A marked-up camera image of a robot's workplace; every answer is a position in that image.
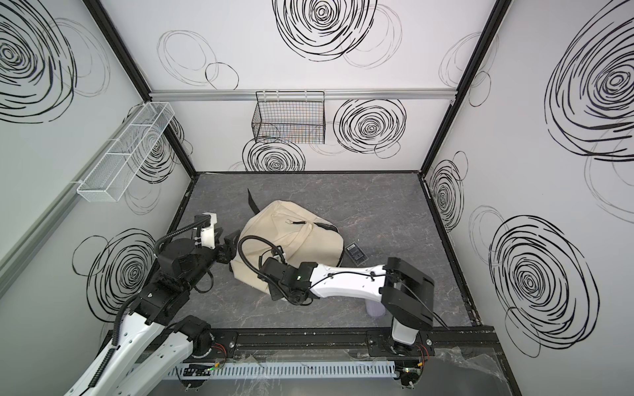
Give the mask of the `cream canvas backpack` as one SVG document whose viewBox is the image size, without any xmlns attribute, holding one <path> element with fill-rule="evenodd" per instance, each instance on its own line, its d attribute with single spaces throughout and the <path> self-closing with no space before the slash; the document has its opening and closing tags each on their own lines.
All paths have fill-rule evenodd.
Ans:
<svg viewBox="0 0 634 396">
<path fill-rule="evenodd" d="M 338 267 L 343 261 L 344 241 L 338 228 L 292 201 L 272 201 L 259 206 L 248 195 L 254 216 L 242 228 L 235 254 L 230 262 L 234 278 L 256 290 L 269 292 L 259 279 L 264 260 L 272 257 L 272 245 L 282 249 L 286 263 L 295 268 L 302 262 L 317 262 Z"/>
</svg>

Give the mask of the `purple pencil case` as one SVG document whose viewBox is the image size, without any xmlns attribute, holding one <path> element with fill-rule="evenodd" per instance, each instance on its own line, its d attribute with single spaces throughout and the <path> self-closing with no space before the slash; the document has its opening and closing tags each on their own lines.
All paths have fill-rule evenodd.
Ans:
<svg viewBox="0 0 634 396">
<path fill-rule="evenodd" d="M 372 318 L 381 318 L 386 314 L 385 306 L 377 301 L 366 300 L 365 301 L 366 311 L 368 315 Z"/>
</svg>

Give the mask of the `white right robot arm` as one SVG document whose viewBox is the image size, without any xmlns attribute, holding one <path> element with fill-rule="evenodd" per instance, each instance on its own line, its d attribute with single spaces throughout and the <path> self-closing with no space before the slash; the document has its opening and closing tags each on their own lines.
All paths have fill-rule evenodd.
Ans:
<svg viewBox="0 0 634 396">
<path fill-rule="evenodd" d="M 306 300 L 347 297 L 381 304 L 392 316 L 391 341 L 403 347 L 434 327 L 434 280 L 398 257 L 375 267 L 330 267 L 302 262 L 299 267 L 269 258 L 256 270 L 273 300 L 294 305 Z"/>
</svg>

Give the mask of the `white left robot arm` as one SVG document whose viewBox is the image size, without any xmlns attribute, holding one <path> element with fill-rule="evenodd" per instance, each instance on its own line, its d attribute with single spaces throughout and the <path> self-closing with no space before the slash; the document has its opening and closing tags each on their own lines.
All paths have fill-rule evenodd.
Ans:
<svg viewBox="0 0 634 396">
<path fill-rule="evenodd" d="M 172 232 L 155 244 L 160 269 L 116 315 L 110 343 L 68 390 L 69 395 L 147 395 L 189 358 L 210 359 L 212 371 L 226 364 L 229 341 L 193 315 L 175 321 L 198 282 L 214 263 L 236 256 L 239 232 L 226 237 L 212 226 L 196 226 L 193 239 Z"/>
</svg>

